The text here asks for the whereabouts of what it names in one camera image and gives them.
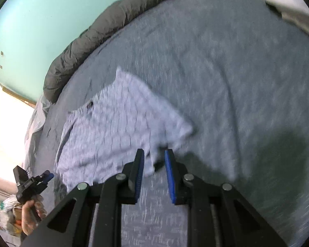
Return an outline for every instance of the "mattress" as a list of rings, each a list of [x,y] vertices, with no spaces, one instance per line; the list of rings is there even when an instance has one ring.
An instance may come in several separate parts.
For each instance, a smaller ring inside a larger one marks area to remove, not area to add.
[[[94,50],[50,106],[33,174],[53,170],[69,111],[115,78],[142,79],[193,122],[178,156],[208,183],[232,183],[289,246],[309,236],[309,37],[262,0],[166,0]],[[164,168],[122,209],[122,246],[186,246],[187,209]],[[57,179],[47,211],[65,196]]]

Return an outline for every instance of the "silver screw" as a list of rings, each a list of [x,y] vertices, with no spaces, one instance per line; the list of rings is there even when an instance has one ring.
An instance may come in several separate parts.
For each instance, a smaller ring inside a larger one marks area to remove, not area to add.
[[[116,175],[116,179],[117,179],[117,180],[122,181],[122,180],[125,180],[125,178],[126,178],[126,175],[125,175],[125,174],[117,174],[117,175]]]
[[[186,181],[192,181],[193,179],[195,179],[195,177],[192,175],[192,174],[185,174],[183,176],[183,178],[186,180]]]
[[[87,188],[87,186],[88,186],[87,183],[81,182],[81,183],[79,183],[79,184],[77,185],[77,188],[78,188],[79,190],[85,190],[85,189]]]
[[[222,188],[225,190],[225,191],[230,191],[232,190],[232,185],[230,185],[229,183],[224,183],[222,185]]]

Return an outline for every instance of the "bed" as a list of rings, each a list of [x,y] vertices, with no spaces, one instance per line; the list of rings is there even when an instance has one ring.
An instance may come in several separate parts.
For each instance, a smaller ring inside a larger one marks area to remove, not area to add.
[[[44,93],[54,104],[32,174],[53,170],[68,112],[111,84],[121,66],[193,122],[178,157],[189,172],[232,183],[289,246],[301,246],[309,236],[309,37],[262,0],[147,6],[90,42],[85,58],[65,62],[77,40],[53,62]],[[59,74],[63,84],[52,86]],[[139,203],[122,210],[122,246],[186,246],[187,209],[171,204],[165,169],[142,185]],[[55,179],[42,195],[50,211],[64,186]]]

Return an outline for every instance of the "light green wall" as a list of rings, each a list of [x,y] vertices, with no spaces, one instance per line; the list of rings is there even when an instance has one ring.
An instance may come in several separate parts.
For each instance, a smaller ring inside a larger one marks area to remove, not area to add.
[[[0,83],[32,100],[53,59],[116,0],[7,0],[0,10]]]

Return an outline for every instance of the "hand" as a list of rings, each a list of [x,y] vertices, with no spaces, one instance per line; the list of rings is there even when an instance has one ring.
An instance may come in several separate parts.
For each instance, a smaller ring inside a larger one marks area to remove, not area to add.
[[[26,235],[29,235],[36,228],[36,222],[30,209],[32,206],[35,206],[41,219],[46,217],[46,210],[43,208],[43,204],[41,203],[42,200],[43,197],[37,195],[36,200],[29,200],[22,207],[22,230]]]

